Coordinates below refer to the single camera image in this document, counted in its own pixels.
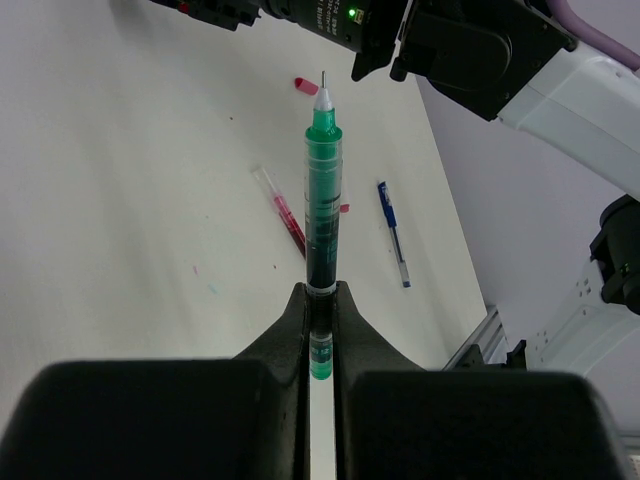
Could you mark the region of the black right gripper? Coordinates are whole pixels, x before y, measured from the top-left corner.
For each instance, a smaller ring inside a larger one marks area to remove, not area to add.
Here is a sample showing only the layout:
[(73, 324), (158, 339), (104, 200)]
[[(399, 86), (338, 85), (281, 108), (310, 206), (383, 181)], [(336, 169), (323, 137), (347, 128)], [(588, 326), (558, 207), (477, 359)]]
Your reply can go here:
[(157, 0), (157, 5), (229, 31), (251, 27), (262, 15), (296, 24), (355, 53), (351, 78), (386, 67), (405, 13), (387, 0)]

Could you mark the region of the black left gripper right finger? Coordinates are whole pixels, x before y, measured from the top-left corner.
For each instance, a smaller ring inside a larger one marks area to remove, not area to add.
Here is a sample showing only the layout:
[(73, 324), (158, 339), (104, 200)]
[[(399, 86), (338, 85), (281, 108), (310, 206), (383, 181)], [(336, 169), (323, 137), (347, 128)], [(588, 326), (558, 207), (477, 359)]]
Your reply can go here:
[(624, 479), (613, 419), (582, 377), (501, 367), (426, 370), (334, 300), (341, 479)]

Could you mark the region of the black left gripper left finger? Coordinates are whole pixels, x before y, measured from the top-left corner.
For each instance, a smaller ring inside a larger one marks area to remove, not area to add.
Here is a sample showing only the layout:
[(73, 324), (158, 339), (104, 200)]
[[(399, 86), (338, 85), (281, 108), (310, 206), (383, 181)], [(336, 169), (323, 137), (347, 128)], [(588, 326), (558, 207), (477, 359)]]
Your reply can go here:
[(5, 479), (306, 479), (309, 327), (297, 284), (230, 359), (68, 361), (42, 369), (1, 441)]

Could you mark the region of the pink marker cap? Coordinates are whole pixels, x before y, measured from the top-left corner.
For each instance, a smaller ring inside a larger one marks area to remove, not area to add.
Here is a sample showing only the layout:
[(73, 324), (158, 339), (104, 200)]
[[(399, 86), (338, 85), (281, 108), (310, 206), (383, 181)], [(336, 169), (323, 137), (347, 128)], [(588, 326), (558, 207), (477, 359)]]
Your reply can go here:
[(297, 91), (304, 93), (305, 95), (314, 96), (319, 90), (319, 86), (314, 82), (309, 81), (303, 77), (297, 77), (294, 79), (294, 87)]

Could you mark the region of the green gel pen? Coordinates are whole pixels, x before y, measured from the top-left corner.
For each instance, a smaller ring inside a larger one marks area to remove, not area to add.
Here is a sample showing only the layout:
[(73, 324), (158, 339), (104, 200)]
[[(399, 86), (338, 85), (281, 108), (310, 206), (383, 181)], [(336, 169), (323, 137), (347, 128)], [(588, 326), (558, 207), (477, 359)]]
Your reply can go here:
[(304, 180), (310, 373), (316, 380), (328, 379), (333, 367), (331, 322), (337, 286), (342, 140), (327, 75), (322, 74), (312, 123), (305, 131)]

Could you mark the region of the blue ballpoint pen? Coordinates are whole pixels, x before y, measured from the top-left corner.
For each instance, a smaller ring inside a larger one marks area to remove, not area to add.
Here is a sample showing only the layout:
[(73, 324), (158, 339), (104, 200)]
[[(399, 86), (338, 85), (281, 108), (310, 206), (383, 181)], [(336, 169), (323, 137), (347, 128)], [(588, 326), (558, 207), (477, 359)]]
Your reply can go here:
[(392, 246), (396, 257), (396, 262), (399, 269), (401, 283), (404, 288), (411, 287), (410, 275), (407, 267), (406, 257), (404, 255), (403, 248), (401, 246), (400, 237), (398, 233), (398, 223), (395, 216), (395, 211), (389, 195), (388, 185), (385, 181), (377, 184), (377, 191), (381, 203), (381, 208), (387, 223), (387, 227), (390, 231)]

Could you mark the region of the red gel pen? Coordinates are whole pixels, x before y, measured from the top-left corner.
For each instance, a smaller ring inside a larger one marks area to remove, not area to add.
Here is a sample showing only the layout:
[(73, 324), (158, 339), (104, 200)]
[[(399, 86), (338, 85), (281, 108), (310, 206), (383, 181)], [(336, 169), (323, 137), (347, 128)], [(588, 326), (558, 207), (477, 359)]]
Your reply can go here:
[(303, 258), (306, 257), (306, 238), (296, 220), (288, 202), (282, 191), (274, 181), (273, 177), (264, 167), (257, 167), (252, 171), (254, 178), (263, 189), (269, 204), (280, 218), (289, 236), (294, 241), (296, 248)]

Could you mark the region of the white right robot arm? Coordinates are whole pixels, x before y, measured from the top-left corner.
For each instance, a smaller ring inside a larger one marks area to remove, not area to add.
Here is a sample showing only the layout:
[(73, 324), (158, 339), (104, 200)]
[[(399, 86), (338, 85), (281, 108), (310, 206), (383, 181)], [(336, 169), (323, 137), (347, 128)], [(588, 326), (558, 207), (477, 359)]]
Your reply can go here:
[[(589, 265), (594, 306), (582, 326), (639, 310), (638, 62), (560, 1), (173, 1), (227, 30), (260, 14), (285, 19), (355, 53), (359, 81), (389, 67), (426, 78), (479, 117), (525, 131), (612, 181), (624, 195), (600, 219)], [(342, 479), (629, 479), (627, 455), (587, 383), (554, 364), (559, 340), (521, 342), (484, 364), (459, 339), (441, 372), (410, 361), (358, 312), (335, 278), (337, 206), (329, 162), (315, 157), (309, 280), (284, 314), (223, 373), (241, 434), (220, 444), (250, 478), (309, 475), (308, 371), (335, 372), (337, 473)]]

